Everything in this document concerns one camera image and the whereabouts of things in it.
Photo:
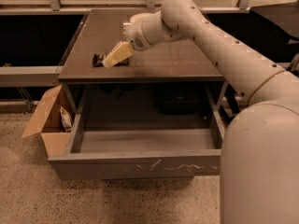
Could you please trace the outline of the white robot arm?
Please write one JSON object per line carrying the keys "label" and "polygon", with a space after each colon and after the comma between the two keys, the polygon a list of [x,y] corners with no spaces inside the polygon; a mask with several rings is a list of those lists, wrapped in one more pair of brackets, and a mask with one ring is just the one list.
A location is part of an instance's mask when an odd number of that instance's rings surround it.
{"label": "white robot arm", "polygon": [[299,224],[299,80],[208,21],[192,0],[164,0],[104,59],[189,38],[247,103],[221,148],[221,224]]}

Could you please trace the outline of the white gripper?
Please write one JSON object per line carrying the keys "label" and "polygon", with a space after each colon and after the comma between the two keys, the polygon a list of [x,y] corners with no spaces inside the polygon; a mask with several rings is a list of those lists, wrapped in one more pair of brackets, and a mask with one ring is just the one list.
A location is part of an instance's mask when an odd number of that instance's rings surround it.
{"label": "white gripper", "polygon": [[117,63],[123,62],[133,55],[133,51],[150,49],[150,36],[152,35],[153,23],[146,20],[132,23],[126,28],[128,42],[119,42],[103,60],[103,66],[110,68]]}

